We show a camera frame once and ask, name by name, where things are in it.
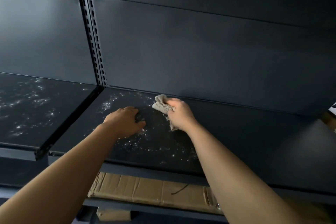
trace gray cloth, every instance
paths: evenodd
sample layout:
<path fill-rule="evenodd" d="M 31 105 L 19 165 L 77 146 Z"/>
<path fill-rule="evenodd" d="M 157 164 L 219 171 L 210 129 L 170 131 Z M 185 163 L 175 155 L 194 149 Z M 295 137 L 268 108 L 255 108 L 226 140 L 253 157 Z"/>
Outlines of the gray cloth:
<path fill-rule="evenodd" d="M 167 115 L 169 110 L 174 110 L 174 107 L 171 107 L 170 105 L 166 104 L 166 103 L 165 103 L 166 99 L 167 99 L 167 96 L 166 96 L 166 95 L 163 95 L 163 94 L 162 94 L 162 95 L 158 95 L 158 96 L 156 96 L 156 97 L 155 97 L 155 101 L 156 101 L 156 103 L 154 103 L 154 104 L 152 105 L 152 107 L 153 107 L 155 110 L 158 110 L 158 111 L 160 111 L 160 112 L 162 112 L 162 113 L 164 113 L 164 114 Z M 175 127 L 175 126 L 171 123 L 171 121 L 170 121 L 170 129 L 171 129 L 172 131 L 174 131 L 174 130 L 178 130 L 178 128 Z"/>

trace person's right arm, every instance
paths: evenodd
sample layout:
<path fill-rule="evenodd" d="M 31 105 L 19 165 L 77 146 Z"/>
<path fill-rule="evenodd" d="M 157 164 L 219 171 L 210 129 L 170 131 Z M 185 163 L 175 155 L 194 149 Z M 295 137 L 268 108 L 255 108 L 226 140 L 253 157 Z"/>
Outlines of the person's right arm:
<path fill-rule="evenodd" d="M 300 217 L 239 158 L 202 127 L 179 99 L 171 122 L 191 138 L 208 183 L 230 224 L 298 224 Z"/>

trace person's left arm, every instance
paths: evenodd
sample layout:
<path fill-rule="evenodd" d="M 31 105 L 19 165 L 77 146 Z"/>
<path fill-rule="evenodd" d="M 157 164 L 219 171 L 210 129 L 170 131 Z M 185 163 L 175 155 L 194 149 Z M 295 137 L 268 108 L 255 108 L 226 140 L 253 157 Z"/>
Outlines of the person's left arm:
<path fill-rule="evenodd" d="M 71 223 L 118 138 L 140 131 L 138 110 L 118 109 L 88 137 L 46 168 L 0 207 L 0 223 Z"/>

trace cloth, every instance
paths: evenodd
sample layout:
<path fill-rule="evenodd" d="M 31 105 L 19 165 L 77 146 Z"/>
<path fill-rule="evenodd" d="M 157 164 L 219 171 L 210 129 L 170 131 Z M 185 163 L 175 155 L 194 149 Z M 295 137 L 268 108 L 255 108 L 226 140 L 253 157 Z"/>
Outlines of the cloth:
<path fill-rule="evenodd" d="M 166 99 L 167 99 L 167 96 L 166 96 L 166 95 L 163 95 L 163 94 L 162 94 L 162 95 L 158 95 L 158 96 L 156 96 L 156 97 L 155 97 L 155 101 L 156 101 L 156 103 L 154 103 L 154 104 L 152 105 L 152 107 L 153 107 L 155 110 L 158 110 L 158 111 L 162 112 L 163 114 L 167 115 L 169 110 L 174 110 L 174 107 L 172 107 L 172 106 L 166 104 L 166 103 L 165 103 L 165 100 L 166 100 Z M 171 129 L 172 131 L 174 131 L 174 130 L 178 130 L 178 128 L 175 127 L 175 126 L 171 123 L 171 121 L 170 121 L 170 129 Z"/>

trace person's right hand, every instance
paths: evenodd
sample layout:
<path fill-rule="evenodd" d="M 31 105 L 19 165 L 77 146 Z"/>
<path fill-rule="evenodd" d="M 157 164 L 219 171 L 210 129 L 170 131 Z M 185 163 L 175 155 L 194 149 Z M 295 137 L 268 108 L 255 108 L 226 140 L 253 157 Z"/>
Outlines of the person's right hand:
<path fill-rule="evenodd" d="M 166 103 L 174 107 L 174 110 L 168 111 L 168 117 L 177 128 L 187 132 L 190 127 L 198 124 L 187 103 L 178 98 L 168 98 Z"/>

